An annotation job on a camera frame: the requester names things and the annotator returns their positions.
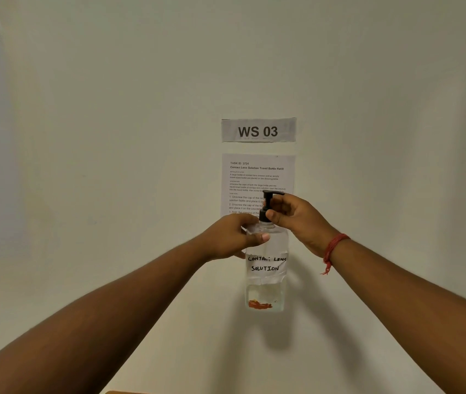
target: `person's right hand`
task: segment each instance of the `person's right hand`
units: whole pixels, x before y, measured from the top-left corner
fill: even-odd
[[[266,217],[275,225],[287,228],[309,251],[318,257],[339,232],[332,227],[318,210],[304,199],[293,195],[274,195],[271,199],[273,210]]]

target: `white paper label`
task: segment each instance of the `white paper label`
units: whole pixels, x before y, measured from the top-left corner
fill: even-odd
[[[258,284],[273,284],[282,282],[286,275],[288,253],[276,256],[258,256],[248,254],[245,258],[247,267],[247,278],[260,281]]]
[[[296,118],[222,120],[222,142],[294,142]]]
[[[295,156],[222,156],[222,216],[251,213],[258,216],[264,198],[262,190],[293,194]]]

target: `hand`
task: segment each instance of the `hand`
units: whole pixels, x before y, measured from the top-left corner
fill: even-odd
[[[258,222],[259,219],[251,214],[230,214],[220,218],[196,239],[202,242],[212,260],[231,256],[244,258],[243,249],[261,245],[270,238],[267,233],[247,235],[242,229]]]
[[[314,255],[324,257],[326,247],[339,232],[315,207],[287,193],[284,196],[274,195],[271,207],[273,210],[268,210],[266,217],[273,224],[287,228]]]

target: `forearm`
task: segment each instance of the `forearm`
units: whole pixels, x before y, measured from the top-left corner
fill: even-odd
[[[466,299],[350,240],[331,260],[428,376],[447,393],[466,393]]]
[[[198,239],[69,304],[0,351],[0,393],[98,393],[197,269]]]

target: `transparent bottle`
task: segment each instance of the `transparent bottle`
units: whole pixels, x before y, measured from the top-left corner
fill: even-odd
[[[283,193],[263,192],[266,206],[260,211],[259,223],[248,226],[247,233],[269,233],[271,238],[260,246],[246,249],[245,304],[255,311],[279,312],[284,310],[288,230],[274,225],[265,216],[273,194]]]

